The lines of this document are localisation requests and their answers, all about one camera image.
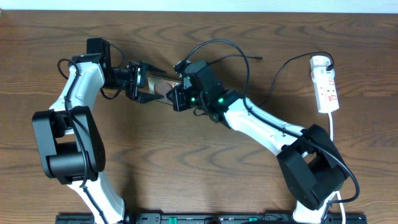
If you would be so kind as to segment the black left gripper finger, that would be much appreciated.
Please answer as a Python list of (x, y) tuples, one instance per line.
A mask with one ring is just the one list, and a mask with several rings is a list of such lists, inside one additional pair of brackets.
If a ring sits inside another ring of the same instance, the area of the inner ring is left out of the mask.
[(137, 101), (142, 104), (145, 104), (145, 103), (148, 103), (148, 102), (154, 101), (154, 100), (163, 99), (163, 98), (164, 98), (163, 95), (158, 95), (158, 94), (144, 93), (144, 92), (140, 92), (140, 91), (137, 93)]
[(147, 72), (165, 73), (165, 70), (159, 69), (156, 66), (151, 65), (147, 62), (144, 62), (143, 65), (146, 68)]

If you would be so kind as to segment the Galaxy smartphone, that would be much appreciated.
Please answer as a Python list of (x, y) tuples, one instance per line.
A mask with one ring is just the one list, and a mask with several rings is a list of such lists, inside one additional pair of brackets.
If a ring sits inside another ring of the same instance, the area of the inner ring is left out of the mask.
[(155, 95), (162, 95), (163, 98), (156, 99), (157, 102), (172, 105), (172, 102), (167, 99), (166, 94), (175, 86), (181, 84), (176, 80), (169, 80), (166, 78), (148, 76), (149, 93)]

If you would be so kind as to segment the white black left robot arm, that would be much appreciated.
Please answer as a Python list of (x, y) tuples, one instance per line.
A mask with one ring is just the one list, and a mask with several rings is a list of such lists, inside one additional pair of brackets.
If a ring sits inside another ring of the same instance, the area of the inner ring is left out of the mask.
[(86, 53), (66, 59), (69, 74), (56, 102), (32, 117), (32, 126), (45, 175), (74, 190), (91, 213), (57, 215), (56, 223), (135, 223), (107, 178), (104, 144), (92, 115), (98, 93), (114, 89), (139, 103), (161, 96), (144, 93), (147, 72), (161, 70), (147, 62), (111, 65), (111, 44), (91, 38)]

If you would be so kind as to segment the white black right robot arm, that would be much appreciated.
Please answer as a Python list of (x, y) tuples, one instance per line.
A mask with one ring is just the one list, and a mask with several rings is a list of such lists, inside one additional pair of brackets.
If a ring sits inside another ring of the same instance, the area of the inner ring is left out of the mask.
[(297, 199), (292, 218), (322, 223), (326, 208), (349, 177), (329, 134), (314, 124), (303, 128), (265, 112), (250, 99), (227, 90), (204, 60), (174, 66), (182, 83), (167, 98), (175, 111), (202, 110), (215, 123), (251, 137), (277, 157), (289, 191)]

